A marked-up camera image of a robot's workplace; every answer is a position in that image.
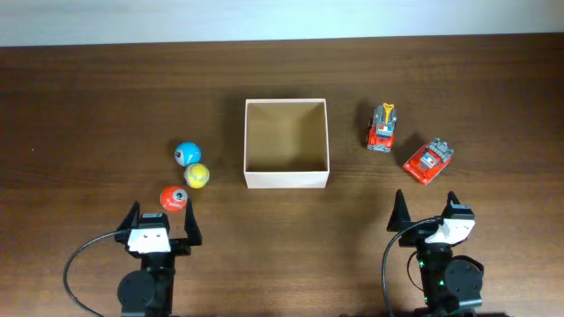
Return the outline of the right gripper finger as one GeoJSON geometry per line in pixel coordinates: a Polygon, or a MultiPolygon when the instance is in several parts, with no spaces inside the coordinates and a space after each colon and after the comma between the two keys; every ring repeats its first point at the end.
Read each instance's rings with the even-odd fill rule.
{"type": "Polygon", "coordinates": [[[399,189],[395,194],[394,206],[387,225],[387,230],[403,231],[411,224],[412,221],[406,206],[403,192],[399,189]]]}
{"type": "Polygon", "coordinates": [[[447,206],[449,208],[459,208],[460,202],[453,191],[449,191],[447,194],[447,206]]]}

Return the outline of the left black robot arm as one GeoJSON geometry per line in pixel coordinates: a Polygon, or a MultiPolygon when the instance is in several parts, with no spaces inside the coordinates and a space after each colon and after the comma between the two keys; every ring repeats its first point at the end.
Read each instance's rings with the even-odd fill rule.
{"type": "Polygon", "coordinates": [[[189,256],[192,247],[202,244],[191,200],[186,204],[184,231],[184,238],[171,238],[167,214],[142,214],[140,203],[133,203],[115,235],[115,241],[123,244],[129,255],[141,261],[140,269],[127,274],[118,285],[117,297],[122,306],[122,316],[172,314],[175,259],[189,256]]]}

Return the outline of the red truck with grey top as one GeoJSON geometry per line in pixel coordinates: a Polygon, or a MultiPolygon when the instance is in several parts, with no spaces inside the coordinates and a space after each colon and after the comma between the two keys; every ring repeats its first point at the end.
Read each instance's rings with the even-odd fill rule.
{"type": "Polygon", "coordinates": [[[426,186],[450,163],[453,154],[454,149],[437,137],[419,148],[403,169],[426,186]]]}

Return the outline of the red truck with yellow crane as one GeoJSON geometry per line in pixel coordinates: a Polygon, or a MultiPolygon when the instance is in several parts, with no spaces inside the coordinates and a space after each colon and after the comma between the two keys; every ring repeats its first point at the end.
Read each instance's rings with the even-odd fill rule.
{"type": "Polygon", "coordinates": [[[368,125],[367,148],[371,151],[391,152],[395,142],[397,114],[394,104],[377,106],[368,125]]]}

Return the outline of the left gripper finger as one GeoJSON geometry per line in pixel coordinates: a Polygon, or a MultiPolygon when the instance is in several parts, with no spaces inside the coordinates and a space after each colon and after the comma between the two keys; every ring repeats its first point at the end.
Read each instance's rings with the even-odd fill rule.
{"type": "Polygon", "coordinates": [[[192,201],[190,198],[187,199],[185,207],[185,220],[184,220],[184,230],[187,233],[189,241],[201,241],[202,234],[197,225],[195,214],[193,211],[192,201]]]}
{"type": "Polygon", "coordinates": [[[135,201],[132,204],[129,213],[127,214],[125,219],[120,223],[120,225],[117,227],[116,230],[118,232],[121,232],[136,227],[139,220],[139,211],[140,211],[140,203],[138,201],[135,201]]]}

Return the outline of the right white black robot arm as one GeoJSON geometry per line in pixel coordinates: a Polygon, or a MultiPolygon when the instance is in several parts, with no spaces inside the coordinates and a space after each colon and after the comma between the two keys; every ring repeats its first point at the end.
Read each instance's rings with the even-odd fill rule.
{"type": "Polygon", "coordinates": [[[484,265],[466,255],[455,256],[452,248],[465,242],[475,225],[471,207],[462,204],[454,192],[447,194],[439,216],[411,220],[403,192],[395,194],[387,230],[395,236],[382,256],[382,295],[388,315],[394,314],[386,280],[387,260],[395,244],[413,247],[419,265],[426,306],[414,311],[416,316],[474,316],[483,304],[481,289],[484,265]]]}

